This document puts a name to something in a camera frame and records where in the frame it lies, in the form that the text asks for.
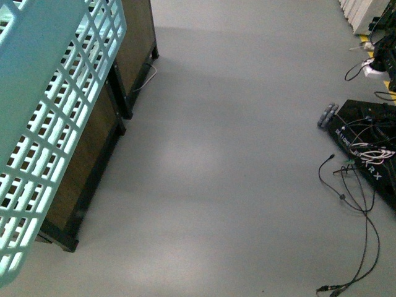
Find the gray floor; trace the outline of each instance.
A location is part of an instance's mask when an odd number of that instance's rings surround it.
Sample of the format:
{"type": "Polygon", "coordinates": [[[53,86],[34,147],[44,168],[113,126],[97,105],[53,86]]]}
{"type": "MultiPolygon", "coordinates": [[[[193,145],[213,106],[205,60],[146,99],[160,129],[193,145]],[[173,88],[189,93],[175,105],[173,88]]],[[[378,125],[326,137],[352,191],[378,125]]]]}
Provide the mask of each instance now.
{"type": "MultiPolygon", "coordinates": [[[[364,219],[317,178],[345,157],[316,121],[375,101],[336,0],[153,0],[161,58],[74,254],[36,243],[1,296],[314,296],[349,281],[364,219]]],[[[342,296],[395,296],[396,216],[378,200],[375,271],[342,296]]],[[[368,264],[374,259],[374,236],[368,264]]]]}

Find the black platform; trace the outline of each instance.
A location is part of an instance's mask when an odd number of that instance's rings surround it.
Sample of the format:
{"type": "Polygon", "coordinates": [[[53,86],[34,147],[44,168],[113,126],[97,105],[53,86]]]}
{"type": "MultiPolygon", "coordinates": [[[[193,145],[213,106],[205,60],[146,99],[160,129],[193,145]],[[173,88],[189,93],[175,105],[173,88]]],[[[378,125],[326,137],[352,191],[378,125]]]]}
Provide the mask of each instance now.
{"type": "Polygon", "coordinates": [[[355,160],[356,166],[382,196],[382,198],[396,211],[396,159],[388,158],[380,165],[365,163],[357,157],[357,151],[368,152],[385,147],[396,151],[396,106],[362,101],[347,100],[328,126],[328,132],[335,143],[355,160]],[[371,127],[373,122],[380,123],[381,128],[371,127]],[[369,143],[373,146],[358,149],[351,144],[369,143]]]}

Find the light blue plastic basket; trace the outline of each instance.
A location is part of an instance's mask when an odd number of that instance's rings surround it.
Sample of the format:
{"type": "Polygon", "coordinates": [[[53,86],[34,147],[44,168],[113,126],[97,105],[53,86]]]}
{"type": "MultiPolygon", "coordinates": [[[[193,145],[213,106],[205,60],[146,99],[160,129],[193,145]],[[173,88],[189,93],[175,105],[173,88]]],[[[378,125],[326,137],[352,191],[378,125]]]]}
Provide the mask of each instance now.
{"type": "Polygon", "coordinates": [[[125,32],[121,0],[0,0],[0,286],[23,265],[125,32]]]}

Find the black plug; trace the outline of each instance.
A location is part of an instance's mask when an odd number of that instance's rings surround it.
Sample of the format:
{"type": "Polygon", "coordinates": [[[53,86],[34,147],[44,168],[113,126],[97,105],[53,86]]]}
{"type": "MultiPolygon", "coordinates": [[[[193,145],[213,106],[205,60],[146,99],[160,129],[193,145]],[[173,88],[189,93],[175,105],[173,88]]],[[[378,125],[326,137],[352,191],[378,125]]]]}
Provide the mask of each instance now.
{"type": "Polygon", "coordinates": [[[339,288],[340,286],[321,286],[319,289],[316,289],[316,292],[326,292],[339,288]]]}
{"type": "Polygon", "coordinates": [[[347,288],[348,288],[347,286],[343,286],[343,287],[341,287],[341,288],[335,289],[335,290],[333,291],[333,293],[330,294],[329,297],[337,297],[337,296],[340,296],[340,294],[341,294],[342,292],[344,292],[347,288]]]}

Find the wooden panel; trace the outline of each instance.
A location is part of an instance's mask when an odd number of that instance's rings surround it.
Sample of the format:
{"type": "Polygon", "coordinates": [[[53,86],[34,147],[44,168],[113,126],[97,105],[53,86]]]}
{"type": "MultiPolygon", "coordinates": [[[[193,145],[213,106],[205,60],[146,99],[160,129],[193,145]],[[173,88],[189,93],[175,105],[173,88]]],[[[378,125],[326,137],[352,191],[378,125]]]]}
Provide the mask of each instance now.
{"type": "Polygon", "coordinates": [[[115,124],[116,115],[106,87],[103,87],[46,216],[60,229],[65,227],[115,124]]]}
{"type": "Polygon", "coordinates": [[[126,35],[117,54],[117,63],[128,94],[155,42],[149,0],[123,0],[126,35]]]}

